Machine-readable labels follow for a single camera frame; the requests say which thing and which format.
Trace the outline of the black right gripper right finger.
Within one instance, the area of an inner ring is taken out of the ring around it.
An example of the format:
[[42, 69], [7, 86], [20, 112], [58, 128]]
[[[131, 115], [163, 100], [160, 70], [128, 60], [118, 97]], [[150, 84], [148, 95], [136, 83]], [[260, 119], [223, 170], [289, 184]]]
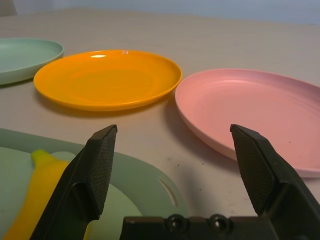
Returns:
[[260, 133], [230, 127], [240, 175], [254, 211], [279, 240], [318, 240], [320, 205], [298, 173]]

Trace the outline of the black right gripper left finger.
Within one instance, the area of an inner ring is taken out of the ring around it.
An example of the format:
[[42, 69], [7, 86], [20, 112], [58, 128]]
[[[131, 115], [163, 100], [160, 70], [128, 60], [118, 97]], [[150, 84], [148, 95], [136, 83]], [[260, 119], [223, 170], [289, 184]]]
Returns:
[[63, 171], [32, 240], [82, 240], [91, 221], [103, 213], [110, 185], [115, 124], [95, 132]]

